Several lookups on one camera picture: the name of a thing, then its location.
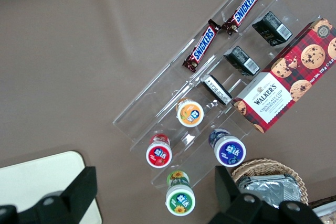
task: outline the gray tabletop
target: gray tabletop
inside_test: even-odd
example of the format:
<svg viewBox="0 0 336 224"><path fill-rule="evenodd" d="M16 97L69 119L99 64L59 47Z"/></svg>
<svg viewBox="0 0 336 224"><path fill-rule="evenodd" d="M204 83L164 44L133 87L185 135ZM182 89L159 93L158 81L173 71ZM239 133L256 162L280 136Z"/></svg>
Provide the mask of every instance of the gray tabletop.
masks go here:
<svg viewBox="0 0 336 224"><path fill-rule="evenodd" d="M336 24L335 0L283 0L303 24ZM0 0L0 167L76 150L97 168L104 223L206 223L218 211L214 171L197 205L172 216L151 171L113 120L223 0ZM336 195L331 69L266 134L244 141L247 159L293 168L310 201Z"/></svg>

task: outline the wicker basket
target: wicker basket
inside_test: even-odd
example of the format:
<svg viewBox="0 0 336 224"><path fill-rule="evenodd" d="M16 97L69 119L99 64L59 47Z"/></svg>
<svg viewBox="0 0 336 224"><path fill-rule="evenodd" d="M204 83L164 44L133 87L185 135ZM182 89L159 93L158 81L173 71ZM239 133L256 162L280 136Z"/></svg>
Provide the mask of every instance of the wicker basket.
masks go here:
<svg viewBox="0 0 336 224"><path fill-rule="evenodd" d="M263 158L245 162L232 172L232 178L237 182L242 176L282 175L285 173L295 178L301 191L300 201L308 205L307 189L302 179L294 170L277 161Z"/></svg>

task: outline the white label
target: white label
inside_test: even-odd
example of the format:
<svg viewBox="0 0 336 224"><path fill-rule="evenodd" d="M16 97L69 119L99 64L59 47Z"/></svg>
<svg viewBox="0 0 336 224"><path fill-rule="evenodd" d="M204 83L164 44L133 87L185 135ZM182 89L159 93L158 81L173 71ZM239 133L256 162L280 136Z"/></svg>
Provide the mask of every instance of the white label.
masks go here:
<svg viewBox="0 0 336 224"><path fill-rule="evenodd" d="M287 40L292 35L290 30L288 30L288 28L284 24L281 24L278 27L277 32L280 33L280 35L283 36L285 40Z"/></svg>
<svg viewBox="0 0 336 224"><path fill-rule="evenodd" d="M258 65L251 58L244 63L244 66L251 71L252 74L255 74L259 70Z"/></svg>
<svg viewBox="0 0 336 224"><path fill-rule="evenodd" d="M271 74L267 73L259 82L254 82L248 94L242 98L258 115L269 123L291 100L288 90Z"/></svg>
<svg viewBox="0 0 336 224"><path fill-rule="evenodd" d="M205 84L227 105L231 101L231 97L229 97L225 91L212 79L211 76L208 76L204 81Z"/></svg>

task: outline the cookie image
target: cookie image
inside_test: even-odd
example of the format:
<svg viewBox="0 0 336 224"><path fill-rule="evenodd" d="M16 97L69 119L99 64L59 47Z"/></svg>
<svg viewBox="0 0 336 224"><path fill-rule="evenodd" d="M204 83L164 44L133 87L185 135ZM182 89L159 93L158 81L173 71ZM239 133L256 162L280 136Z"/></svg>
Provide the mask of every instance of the cookie image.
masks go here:
<svg viewBox="0 0 336 224"><path fill-rule="evenodd" d="M271 67L272 72L281 78L289 77L292 71L287 66L286 60L284 58L278 59Z"/></svg>
<svg viewBox="0 0 336 224"><path fill-rule="evenodd" d="M296 69L298 67L298 60L295 58L290 64L288 64L288 66Z"/></svg>
<svg viewBox="0 0 336 224"><path fill-rule="evenodd" d="M328 46L328 55L331 58L335 58L336 57L336 38L333 38Z"/></svg>
<svg viewBox="0 0 336 224"><path fill-rule="evenodd" d="M320 67L324 60L326 53L319 45L312 44L306 47L301 54L302 64L309 69L315 69Z"/></svg>
<svg viewBox="0 0 336 224"><path fill-rule="evenodd" d="M311 88L311 86L311 83L307 80L294 82L289 91L293 101L297 102Z"/></svg>
<svg viewBox="0 0 336 224"><path fill-rule="evenodd" d="M242 115L246 114L246 104L243 101L238 101L233 104L233 106L236 107Z"/></svg>
<svg viewBox="0 0 336 224"><path fill-rule="evenodd" d="M311 27L311 29L317 33L320 26L328 26L329 30L332 28L332 25L329 23L329 21L327 21L325 18L319 20L317 23L313 23L313 26Z"/></svg>
<svg viewBox="0 0 336 224"><path fill-rule="evenodd" d="M262 128L260 125L258 125L258 124L253 124L253 126L254 126L258 131L260 131L260 132L262 132L262 133L265 133L264 130L263 130L263 128Z"/></svg>

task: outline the product label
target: product label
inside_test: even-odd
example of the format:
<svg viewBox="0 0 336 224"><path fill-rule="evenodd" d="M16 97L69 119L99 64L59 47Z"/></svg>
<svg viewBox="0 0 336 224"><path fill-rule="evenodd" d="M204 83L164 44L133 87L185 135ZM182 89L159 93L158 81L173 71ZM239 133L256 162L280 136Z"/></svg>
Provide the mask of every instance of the product label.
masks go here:
<svg viewBox="0 0 336 224"><path fill-rule="evenodd" d="M188 212L193 205L193 200L188 194L176 193L169 200L169 207L177 214Z"/></svg>
<svg viewBox="0 0 336 224"><path fill-rule="evenodd" d="M220 160L228 165L237 164L244 155L242 146L236 142L228 142L219 149Z"/></svg>
<svg viewBox="0 0 336 224"><path fill-rule="evenodd" d="M244 63L244 67L247 68L247 70L249 70L252 73L252 75L255 75L256 72L258 72L260 70L260 68L258 67L258 65L251 58L249 58Z"/></svg>
<svg viewBox="0 0 336 224"><path fill-rule="evenodd" d="M193 125L199 122L199 120L201 119L200 115L201 110L197 105L187 104L182 107L179 116L185 124Z"/></svg>
<svg viewBox="0 0 336 224"><path fill-rule="evenodd" d="M190 187L187 175L181 170L176 170L169 174L167 184L169 188L176 185L185 185Z"/></svg>
<svg viewBox="0 0 336 224"><path fill-rule="evenodd" d="M151 164L155 166L163 166L170 159L170 153L168 149L164 146L153 147L149 151L148 156L149 156L149 161L151 162Z"/></svg>
<svg viewBox="0 0 336 224"><path fill-rule="evenodd" d="M203 80L203 83L206 84L212 92L221 100L222 103L228 104L231 101L231 97L225 92L224 88L221 87L213 77L209 76Z"/></svg>
<svg viewBox="0 0 336 224"><path fill-rule="evenodd" d="M330 29L328 26L325 25L320 26L319 29L317 30L317 34L322 39L327 38L330 34Z"/></svg>
<svg viewBox="0 0 336 224"><path fill-rule="evenodd" d="M291 100L288 90L271 74L258 75L245 96L239 95L266 122L269 123Z"/></svg>
<svg viewBox="0 0 336 224"><path fill-rule="evenodd" d="M212 148L215 148L215 145L219 139L221 139L224 136L229 136L229 135L230 133L226 129L222 129L222 128L215 129L209 135L209 139L208 139L209 145Z"/></svg>
<svg viewBox="0 0 336 224"><path fill-rule="evenodd" d="M201 37L199 43L195 47L195 50L192 54L192 56L195 58L196 62L199 63L201 58L203 57L203 54L208 49L209 45L215 38L215 31L211 26L208 26L206 32Z"/></svg>
<svg viewBox="0 0 336 224"><path fill-rule="evenodd" d="M161 141L161 142L164 142L166 144L170 144L170 141L169 141L168 137L164 134L156 134L156 135L152 136L149 143L152 144L156 141Z"/></svg>
<svg viewBox="0 0 336 224"><path fill-rule="evenodd" d="M284 24L281 24L278 27L277 32L283 37L284 40L288 40L292 36L290 30L288 30Z"/></svg>
<svg viewBox="0 0 336 224"><path fill-rule="evenodd" d="M244 2L241 4L239 9L234 14L234 19L237 25L239 25L242 22L242 20L244 19L248 11L253 7L255 2L256 0L244 0Z"/></svg>
<svg viewBox="0 0 336 224"><path fill-rule="evenodd" d="M312 79L309 80L310 83L313 84L313 82L316 82L323 74L325 74L325 72L334 65L334 63L336 62L336 57L331 59L329 62L327 62L324 67L322 67L320 69L320 71L318 73L316 73Z"/></svg>
<svg viewBox="0 0 336 224"><path fill-rule="evenodd" d="M268 12L265 15L264 19L268 21L270 26L274 29L278 29L282 24L282 22L272 12Z"/></svg>

